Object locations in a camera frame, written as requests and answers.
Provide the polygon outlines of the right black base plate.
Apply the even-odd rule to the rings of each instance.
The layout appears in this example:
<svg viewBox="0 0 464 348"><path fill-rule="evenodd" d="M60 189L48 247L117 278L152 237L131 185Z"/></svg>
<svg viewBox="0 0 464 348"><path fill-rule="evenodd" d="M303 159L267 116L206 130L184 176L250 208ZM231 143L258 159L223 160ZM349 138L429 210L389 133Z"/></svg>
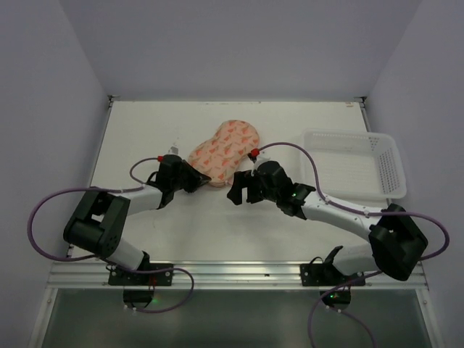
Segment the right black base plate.
<svg viewBox="0 0 464 348"><path fill-rule="evenodd" d="M316 263L321 257L315 257L310 262L299 266L299 275L303 286L337 286L351 281L352 286L364 286L365 280L358 280L359 275L343 275L332 264L327 262Z"/></svg>

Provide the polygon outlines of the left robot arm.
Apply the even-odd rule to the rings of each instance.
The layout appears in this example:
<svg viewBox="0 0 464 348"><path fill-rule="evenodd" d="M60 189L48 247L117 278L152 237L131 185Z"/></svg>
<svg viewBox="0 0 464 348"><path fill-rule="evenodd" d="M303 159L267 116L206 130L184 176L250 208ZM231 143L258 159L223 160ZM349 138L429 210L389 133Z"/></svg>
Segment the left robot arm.
<svg viewBox="0 0 464 348"><path fill-rule="evenodd" d="M211 177L175 154L156 158L159 167L138 188L89 188L65 226L64 240L138 274L149 271L149 255L123 238L128 216L165 208L177 191L194 193Z"/></svg>

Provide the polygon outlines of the aluminium mounting rail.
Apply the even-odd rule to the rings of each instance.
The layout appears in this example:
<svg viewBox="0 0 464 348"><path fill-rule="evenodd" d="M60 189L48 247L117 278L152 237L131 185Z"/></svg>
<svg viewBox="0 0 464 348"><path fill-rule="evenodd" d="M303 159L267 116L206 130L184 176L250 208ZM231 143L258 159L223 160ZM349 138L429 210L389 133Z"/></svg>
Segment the aluminium mounting rail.
<svg viewBox="0 0 464 348"><path fill-rule="evenodd" d="M177 268L192 274L198 290L300 290L302 285L296 262L181 262ZM50 289L108 289L109 271L102 261L56 262L46 286ZM366 280L362 290L422 290L428 284L423 267L415 267L405 282L386 275Z"/></svg>

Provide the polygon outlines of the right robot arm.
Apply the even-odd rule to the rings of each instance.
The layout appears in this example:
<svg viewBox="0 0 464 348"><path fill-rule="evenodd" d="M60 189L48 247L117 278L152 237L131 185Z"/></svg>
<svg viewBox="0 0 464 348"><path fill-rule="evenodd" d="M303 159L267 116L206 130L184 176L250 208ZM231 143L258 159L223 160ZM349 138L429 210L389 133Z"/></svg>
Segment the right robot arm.
<svg viewBox="0 0 464 348"><path fill-rule="evenodd" d="M365 240L359 246L337 246L321 264L305 265L305 272L317 285L337 285L370 271L406 281L428 245L401 206L390 204L385 210L363 212L357 204L321 198L315 187L293 182L276 161L236 172L227 197L235 205L266 200L285 215L326 223Z"/></svg>

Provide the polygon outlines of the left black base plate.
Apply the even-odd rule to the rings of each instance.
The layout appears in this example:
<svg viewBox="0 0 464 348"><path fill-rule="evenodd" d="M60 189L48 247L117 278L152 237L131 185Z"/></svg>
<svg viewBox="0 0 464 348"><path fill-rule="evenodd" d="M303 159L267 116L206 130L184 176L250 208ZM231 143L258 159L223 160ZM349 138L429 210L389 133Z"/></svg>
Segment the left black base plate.
<svg viewBox="0 0 464 348"><path fill-rule="evenodd" d="M108 284L110 286L170 286L173 278L172 263L145 262L140 273L129 272L118 266L111 266Z"/></svg>

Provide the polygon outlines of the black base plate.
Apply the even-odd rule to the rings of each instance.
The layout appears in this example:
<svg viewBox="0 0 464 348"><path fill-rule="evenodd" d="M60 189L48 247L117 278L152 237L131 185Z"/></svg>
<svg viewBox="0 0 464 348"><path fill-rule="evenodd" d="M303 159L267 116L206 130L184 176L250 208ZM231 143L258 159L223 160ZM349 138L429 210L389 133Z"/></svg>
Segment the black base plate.
<svg viewBox="0 0 464 348"><path fill-rule="evenodd" d="M172 263L145 262L140 273L129 272L118 266L111 266L108 284L110 286L170 286L173 278Z"/></svg>
<svg viewBox="0 0 464 348"><path fill-rule="evenodd" d="M327 262L316 263L321 257L315 257L310 262L299 266L299 275L303 286L337 286L351 281L352 286L364 286L365 280L358 280L359 275L343 275L332 264Z"/></svg>

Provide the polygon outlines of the pink patterned mesh laundry bag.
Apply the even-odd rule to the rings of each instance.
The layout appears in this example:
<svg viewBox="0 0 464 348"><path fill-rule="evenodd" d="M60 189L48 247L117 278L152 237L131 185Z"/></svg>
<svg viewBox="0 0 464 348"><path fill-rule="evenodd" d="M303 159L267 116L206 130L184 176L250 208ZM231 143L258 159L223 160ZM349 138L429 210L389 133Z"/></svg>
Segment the pink patterned mesh laundry bag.
<svg viewBox="0 0 464 348"><path fill-rule="evenodd" d="M260 144L256 128L242 120L227 120L212 138L198 145L187 162L201 174L209 176L209 184L224 187L233 180L233 174L251 150Z"/></svg>

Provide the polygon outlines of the white plastic basket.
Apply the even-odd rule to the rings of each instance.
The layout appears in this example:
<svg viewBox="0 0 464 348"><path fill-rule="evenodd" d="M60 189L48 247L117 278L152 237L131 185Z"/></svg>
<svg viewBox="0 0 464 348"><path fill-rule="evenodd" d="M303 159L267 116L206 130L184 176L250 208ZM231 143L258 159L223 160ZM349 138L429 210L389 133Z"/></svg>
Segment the white plastic basket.
<svg viewBox="0 0 464 348"><path fill-rule="evenodd" d="M401 199L407 182L395 140L384 133L308 129L302 133L300 156L304 182L344 199Z"/></svg>

